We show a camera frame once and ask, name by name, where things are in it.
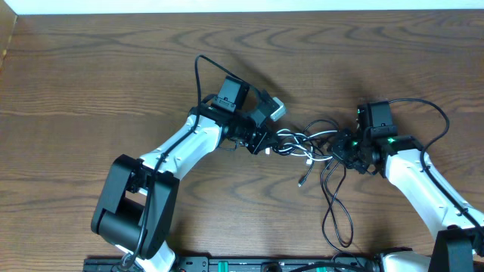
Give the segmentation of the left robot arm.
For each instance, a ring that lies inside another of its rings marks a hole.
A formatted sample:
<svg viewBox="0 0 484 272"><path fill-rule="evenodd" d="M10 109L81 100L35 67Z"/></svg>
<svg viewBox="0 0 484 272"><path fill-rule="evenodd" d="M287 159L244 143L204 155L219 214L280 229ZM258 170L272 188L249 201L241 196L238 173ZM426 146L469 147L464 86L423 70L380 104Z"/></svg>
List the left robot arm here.
<svg viewBox="0 0 484 272"><path fill-rule="evenodd" d="M256 106L242 107L253 86L226 76L220 91L201 99L185 124L155 150L135 159L116 158L107 174L92 222L93 233L124 252L111 271L168 271L175 253L166 237L172 223L180 181L225 140L252 154L277 145L267 121L279 120L284 103L256 91Z"/></svg>

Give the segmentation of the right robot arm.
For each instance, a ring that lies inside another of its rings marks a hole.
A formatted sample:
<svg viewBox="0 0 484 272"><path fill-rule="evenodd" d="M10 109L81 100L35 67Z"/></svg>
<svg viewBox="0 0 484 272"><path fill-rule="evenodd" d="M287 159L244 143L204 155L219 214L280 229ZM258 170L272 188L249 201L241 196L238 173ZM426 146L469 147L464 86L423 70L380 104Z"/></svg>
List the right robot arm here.
<svg viewBox="0 0 484 272"><path fill-rule="evenodd" d="M374 271L473 271L483 255L483 213L466 201L439 173L428 147L400 135L390 103L361 104L357 129L335 134L328 150L347 169L361 174L370 167L410 202L435 244L431 256L393 249L377 256Z"/></svg>

